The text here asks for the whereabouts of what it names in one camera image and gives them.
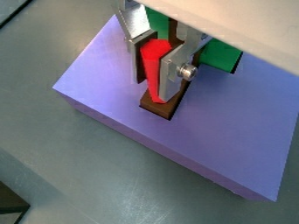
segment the brown block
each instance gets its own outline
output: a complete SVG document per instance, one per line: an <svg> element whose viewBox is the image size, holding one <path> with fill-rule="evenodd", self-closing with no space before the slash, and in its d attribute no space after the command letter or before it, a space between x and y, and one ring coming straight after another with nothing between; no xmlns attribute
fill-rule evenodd
<svg viewBox="0 0 299 224"><path fill-rule="evenodd" d="M164 104L152 102L150 95L146 90L140 100L140 108L148 110L149 112L154 113L156 115L170 121L174 110L178 107L188 86L189 82L186 80L182 80L180 92Z"/></svg>

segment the concrete floor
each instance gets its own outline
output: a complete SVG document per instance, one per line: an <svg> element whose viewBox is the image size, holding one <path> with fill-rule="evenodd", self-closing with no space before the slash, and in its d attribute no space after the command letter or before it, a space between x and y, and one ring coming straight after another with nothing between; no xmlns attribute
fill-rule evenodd
<svg viewBox="0 0 299 224"><path fill-rule="evenodd" d="M52 90L112 16L109 2L33 0L0 30L0 179L32 205L21 223L299 223L299 127L277 202L252 202Z"/></svg>
<svg viewBox="0 0 299 224"><path fill-rule="evenodd" d="M25 0L0 0L0 24L22 5Z"/></svg>

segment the red object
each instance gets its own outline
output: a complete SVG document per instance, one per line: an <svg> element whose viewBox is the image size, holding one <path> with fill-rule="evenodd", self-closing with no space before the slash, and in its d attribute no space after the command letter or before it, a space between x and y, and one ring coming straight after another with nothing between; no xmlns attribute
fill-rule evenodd
<svg viewBox="0 0 299 224"><path fill-rule="evenodd" d="M170 44L165 39L150 39L140 48L148 91L152 101L157 103L165 103L158 97L158 59L170 49Z"/></svg>

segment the purple box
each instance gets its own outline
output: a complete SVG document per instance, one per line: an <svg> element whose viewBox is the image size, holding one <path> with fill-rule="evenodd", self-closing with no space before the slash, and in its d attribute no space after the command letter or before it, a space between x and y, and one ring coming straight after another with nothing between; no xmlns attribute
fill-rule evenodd
<svg viewBox="0 0 299 224"><path fill-rule="evenodd" d="M170 121L138 108L112 17L53 89L72 107L250 200L276 201L299 111L299 78L244 53L234 74L200 66Z"/></svg>

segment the screw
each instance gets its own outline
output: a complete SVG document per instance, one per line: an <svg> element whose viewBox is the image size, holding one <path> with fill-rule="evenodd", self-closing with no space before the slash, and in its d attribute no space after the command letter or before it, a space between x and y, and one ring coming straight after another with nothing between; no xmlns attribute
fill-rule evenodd
<svg viewBox="0 0 299 224"><path fill-rule="evenodd" d="M197 67L184 63L178 69L177 76L184 78L186 81L190 81L197 73Z"/></svg>

